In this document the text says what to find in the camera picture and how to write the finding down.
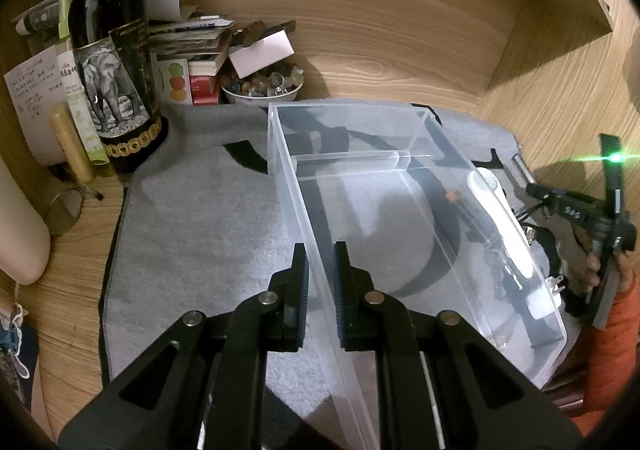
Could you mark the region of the orange sleeve forearm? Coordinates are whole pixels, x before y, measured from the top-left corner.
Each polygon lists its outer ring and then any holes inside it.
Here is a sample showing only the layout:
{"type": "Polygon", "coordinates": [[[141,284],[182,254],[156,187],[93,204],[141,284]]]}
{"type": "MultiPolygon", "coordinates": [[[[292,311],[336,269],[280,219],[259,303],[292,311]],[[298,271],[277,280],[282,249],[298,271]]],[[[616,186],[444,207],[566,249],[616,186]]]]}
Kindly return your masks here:
{"type": "Polygon", "coordinates": [[[631,380],[637,365],[638,334],[639,290],[636,275],[631,271],[630,288],[616,295],[605,330],[591,332],[586,410],[572,418],[582,436],[593,431],[631,380]]]}

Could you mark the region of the right hand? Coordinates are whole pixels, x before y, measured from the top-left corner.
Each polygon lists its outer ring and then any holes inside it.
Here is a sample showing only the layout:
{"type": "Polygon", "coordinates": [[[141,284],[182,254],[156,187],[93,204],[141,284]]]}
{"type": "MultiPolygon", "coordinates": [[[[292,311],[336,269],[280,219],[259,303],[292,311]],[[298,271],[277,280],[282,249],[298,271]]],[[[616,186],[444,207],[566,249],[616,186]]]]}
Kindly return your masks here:
{"type": "MultiPolygon", "coordinates": [[[[598,277],[598,271],[600,270],[599,257],[595,253],[591,253],[586,258],[587,269],[585,272],[585,289],[587,292],[591,292],[593,288],[600,284],[600,277],[598,277]]],[[[634,285],[636,276],[634,275],[634,269],[631,267],[629,257],[626,253],[620,253],[615,259],[615,266],[618,275],[620,276],[620,282],[618,282],[617,293],[627,293],[634,285]]]]}

